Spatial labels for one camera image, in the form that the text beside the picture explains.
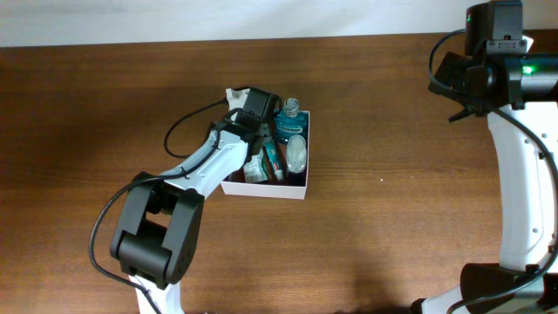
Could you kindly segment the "green toothpaste tube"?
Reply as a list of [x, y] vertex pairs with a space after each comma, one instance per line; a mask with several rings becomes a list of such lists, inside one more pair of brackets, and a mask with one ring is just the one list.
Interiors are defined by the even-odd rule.
[[266, 150], [266, 154], [269, 159], [269, 163], [273, 169], [273, 174], [278, 181], [284, 180], [284, 174], [282, 170], [282, 165], [279, 160], [279, 156], [276, 150], [276, 146], [273, 141], [266, 142], [264, 144], [264, 148]]

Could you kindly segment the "green white soap box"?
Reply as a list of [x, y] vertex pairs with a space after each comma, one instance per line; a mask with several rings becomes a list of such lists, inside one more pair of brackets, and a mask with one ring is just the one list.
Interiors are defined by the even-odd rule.
[[261, 183], [269, 180], [265, 162], [261, 155], [254, 155], [251, 160], [243, 166], [246, 183]]

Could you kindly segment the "teal mouthwash bottle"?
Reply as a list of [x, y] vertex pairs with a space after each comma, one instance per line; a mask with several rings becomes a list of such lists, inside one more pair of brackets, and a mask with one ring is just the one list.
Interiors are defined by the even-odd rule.
[[282, 144], [287, 144], [289, 139], [300, 135], [308, 139], [310, 116], [300, 108], [299, 101], [288, 98], [280, 112], [275, 116], [275, 138]]

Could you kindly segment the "dark blue pump bottle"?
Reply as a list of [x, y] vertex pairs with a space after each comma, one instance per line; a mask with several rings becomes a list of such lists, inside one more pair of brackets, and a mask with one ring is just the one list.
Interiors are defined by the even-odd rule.
[[293, 186], [306, 184], [308, 150], [306, 139], [302, 135], [292, 136], [286, 148], [287, 175]]

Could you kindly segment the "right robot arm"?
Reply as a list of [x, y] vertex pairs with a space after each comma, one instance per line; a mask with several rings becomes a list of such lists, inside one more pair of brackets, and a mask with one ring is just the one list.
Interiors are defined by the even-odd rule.
[[557, 57], [449, 52], [431, 92], [459, 102], [451, 121], [487, 117], [500, 172], [497, 263], [468, 263], [459, 285], [416, 300], [413, 313], [557, 311]]

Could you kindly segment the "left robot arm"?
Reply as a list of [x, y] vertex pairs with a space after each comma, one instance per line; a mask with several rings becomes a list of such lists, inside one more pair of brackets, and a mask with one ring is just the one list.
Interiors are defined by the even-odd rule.
[[110, 254], [119, 261], [143, 313], [180, 313], [180, 280], [195, 254], [205, 200], [262, 148], [265, 122], [226, 118], [179, 166], [138, 174], [124, 197]]

